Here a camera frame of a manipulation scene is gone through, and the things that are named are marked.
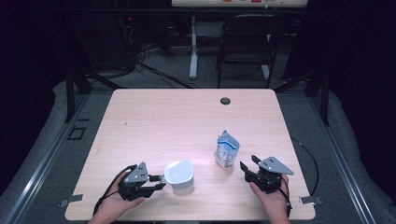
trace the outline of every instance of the finger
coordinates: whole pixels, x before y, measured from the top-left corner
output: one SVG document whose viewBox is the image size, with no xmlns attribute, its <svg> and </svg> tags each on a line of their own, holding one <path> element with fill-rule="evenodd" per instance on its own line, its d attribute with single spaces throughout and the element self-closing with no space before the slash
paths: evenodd
<svg viewBox="0 0 396 224">
<path fill-rule="evenodd" d="M 283 191 L 285 191 L 286 192 L 286 190 L 288 190 L 288 185 L 289 185 L 289 178 L 288 178 L 288 176 L 287 175 L 282 175 L 282 178 L 283 178 L 283 180 L 285 180 L 285 181 L 281 181 L 281 184 L 280 184 L 280 188 L 281 189 L 283 189 Z"/>
<path fill-rule="evenodd" d="M 262 197 L 262 195 L 264 194 L 260 188 L 253 182 L 249 183 L 251 190 L 253 191 L 253 193 L 260 199 L 260 197 Z"/>
</svg>

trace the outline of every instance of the wrist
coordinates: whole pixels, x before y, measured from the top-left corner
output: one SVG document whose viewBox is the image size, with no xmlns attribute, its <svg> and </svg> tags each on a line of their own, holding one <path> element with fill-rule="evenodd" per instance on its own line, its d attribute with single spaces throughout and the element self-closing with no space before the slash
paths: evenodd
<svg viewBox="0 0 396 224">
<path fill-rule="evenodd" d="M 100 210 L 92 217 L 92 219 L 88 222 L 89 224 L 109 224 L 115 221 L 117 218 L 101 212 Z"/>
<path fill-rule="evenodd" d="M 290 224 L 288 215 L 285 214 L 275 214 L 274 216 L 269 216 L 271 224 Z"/>
</svg>

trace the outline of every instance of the gray carpet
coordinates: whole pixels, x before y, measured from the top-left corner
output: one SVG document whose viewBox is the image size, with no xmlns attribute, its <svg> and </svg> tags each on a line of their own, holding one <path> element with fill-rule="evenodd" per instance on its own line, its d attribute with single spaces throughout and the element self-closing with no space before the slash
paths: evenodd
<svg viewBox="0 0 396 224">
<path fill-rule="evenodd" d="M 286 40 L 282 46 L 271 88 L 282 84 L 280 80 L 283 73 L 282 68 L 287 60 L 291 41 L 292 38 Z M 215 88 L 217 72 L 215 70 L 216 54 L 213 47 L 206 46 L 204 41 L 200 46 L 199 53 L 198 78 L 195 80 L 189 79 L 189 53 L 176 54 L 173 51 L 154 50 L 145 59 L 144 63 L 168 75 L 193 83 L 200 88 Z M 239 67 L 238 69 L 229 67 L 225 68 L 224 72 L 223 88 L 258 88 L 262 86 L 261 73 L 256 71 L 254 67 Z M 158 76 L 148 71 L 142 71 L 139 66 L 128 76 L 112 78 L 111 80 L 123 87 L 135 89 L 181 88 L 174 82 L 168 84 Z M 80 96 L 77 93 L 80 102 L 83 103 L 76 114 L 76 118 L 71 123 L 72 127 L 76 125 L 77 128 L 85 129 L 85 133 L 80 140 L 67 140 L 71 128 L 64 124 L 66 118 L 64 83 L 54 89 L 57 99 L 50 118 L 22 168 L 1 197 L 0 222 L 4 223 L 7 220 L 8 214 L 14 208 L 14 204 L 20 198 L 23 189 L 34 174 L 35 168 L 56 145 L 57 136 L 63 130 L 67 130 L 67 133 L 62 135 L 59 153 L 56 154 L 48 174 L 44 176 L 45 181 L 33 196 L 32 203 L 27 204 L 26 209 L 23 210 L 25 212 L 21 214 L 19 221 L 21 223 L 84 223 L 67 221 L 64 218 L 66 208 L 58 205 L 60 200 L 67 199 L 73 193 L 79 173 L 111 96 L 111 90 L 108 87 L 93 79 L 90 82 L 93 86 L 92 94 Z M 292 223 L 361 223 L 359 213 L 351 200 L 344 180 L 340 176 L 340 171 L 334 163 L 331 144 L 329 144 L 323 127 L 320 125 L 321 120 L 316 116 L 316 100 L 305 98 L 302 93 L 303 89 L 304 83 L 301 83 L 288 92 L 278 94 L 277 97 L 290 136 L 298 139 L 308 148 L 318 162 L 320 180 L 315 195 L 320 196 L 324 203 L 316 205 L 317 215 L 313 220 L 293 221 Z M 331 127 L 328 129 L 336 138 L 376 223 L 396 223 L 395 208 L 391 205 L 390 199 L 366 174 L 359 160 L 359 149 L 354 134 L 342 107 L 332 94 L 329 116 Z M 294 147 L 302 165 L 308 189 L 312 189 L 317 176 L 314 163 L 301 146 L 294 144 Z"/>
</svg>

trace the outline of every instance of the white cup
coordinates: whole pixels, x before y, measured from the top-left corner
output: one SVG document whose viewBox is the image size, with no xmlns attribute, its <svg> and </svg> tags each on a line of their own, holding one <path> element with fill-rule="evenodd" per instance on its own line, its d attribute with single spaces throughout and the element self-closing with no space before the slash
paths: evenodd
<svg viewBox="0 0 396 224">
<path fill-rule="evenodd" d="M 194 171 L 189 161 L 174 161 L 165 166 L 164 176 L 175 195 L 187 195 L 194 191 Z"/>
</svg>

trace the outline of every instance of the gray floor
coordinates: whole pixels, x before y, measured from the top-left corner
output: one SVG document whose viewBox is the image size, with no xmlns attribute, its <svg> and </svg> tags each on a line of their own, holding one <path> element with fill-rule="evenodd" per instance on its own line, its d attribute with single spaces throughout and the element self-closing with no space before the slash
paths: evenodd
<svg viewBox="0 0 396 224">
<path fill-rule="evenodd" d="M 179 54 L 172 50 L 155 49 L 143 63 L 200 88 L 216 88 L 216 48 L 206 45 L 206 41 L 199 48 L 198 78 L 195 80 L 189 79 L 189 52 Z M 282 45 L 272 89 L 282 84 L 281 75 L 291 44 L 292 37 L 289 37 Z M 182 88 L 170 81 L 172 87 L 160 77 L 141 69 L 137 66 L 128 76 L 111 80 L 126 88 Z M 260 79 L 261 73 L 254 67 L 227 67 L 223 88 L 259 88 L 263 85 Z M 54 88 L 57 97 L 50 117 L 25 163 L 1 196 L 1 223 L 83 223 L 67 221 L 64 218 L 66 207 L 58 205 L 73 193 L 111 97 L 110 88 L 93 79 L 90 82 L 92 94 L 80 95 L 76 92 L 78 110 L 69 124 L 64 123 L 65 85 L 61 83 Z M 331 94 L 331 126 L 326 127 L 318 118 L 317 99 L 305 98 L 304 86 L 301 83 L 288 92 L 279 93 L 277 97 L 290 136 L 308 148 L 318 162 L 320 179 L 315 195 L 320 196 L 324 203 L 316 205 L 317 215 L 313 220 L 292 223 L 396 223 L 396 210 L 391 200 L 371 181 L 359 160 L 354 134 L 336 96 Z M 67 140 L 74 125 L 86 130 L 81 140 Z M 305 181 L 312 189 L 317 176 L 313 162 L 298 144 L 294 147 Z"/>
</svg>

